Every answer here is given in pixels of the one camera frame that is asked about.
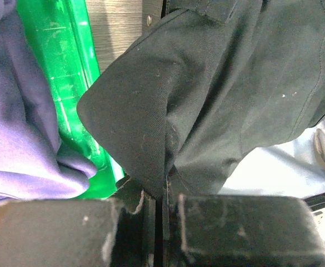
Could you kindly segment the purple garment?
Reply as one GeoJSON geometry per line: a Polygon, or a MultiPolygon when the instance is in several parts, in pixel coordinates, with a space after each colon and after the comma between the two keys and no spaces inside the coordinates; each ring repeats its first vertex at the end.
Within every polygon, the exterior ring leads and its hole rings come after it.
{"type": "Polygon", "coordinates": [[[0,1],[0,203],[77,197],[97,169],[61,141],[49,84],[16,5],[0,1]]]}

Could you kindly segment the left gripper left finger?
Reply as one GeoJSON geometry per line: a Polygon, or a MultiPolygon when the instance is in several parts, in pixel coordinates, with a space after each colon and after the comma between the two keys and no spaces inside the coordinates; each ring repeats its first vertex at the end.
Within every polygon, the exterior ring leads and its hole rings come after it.
{"type": "Polygon", "coordinates": [[[0,266],[151,266],[156,202],[127,180],[111,197],[0,204],[0,266]]]}

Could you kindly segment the black garment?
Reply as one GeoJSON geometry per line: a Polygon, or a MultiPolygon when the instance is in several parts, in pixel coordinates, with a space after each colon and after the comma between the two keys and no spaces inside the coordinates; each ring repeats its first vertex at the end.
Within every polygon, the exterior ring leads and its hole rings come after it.
{"type": "Polygon", "coordinates": [[[253,149],[325,119],[325,1],[169,1],[77,113],[156,199],[172,173],[215,194],[253,149]]]}

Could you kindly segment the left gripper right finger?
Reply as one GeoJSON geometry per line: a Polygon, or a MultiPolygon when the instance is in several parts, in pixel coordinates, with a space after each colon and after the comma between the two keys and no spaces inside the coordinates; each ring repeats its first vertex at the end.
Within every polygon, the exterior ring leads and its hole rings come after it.
{"type": "Polygon", "coordinates": [[[295,197],[200,195],[176,171],[163,198],[163,266],[325,266],[325,242],[295,197]]]}

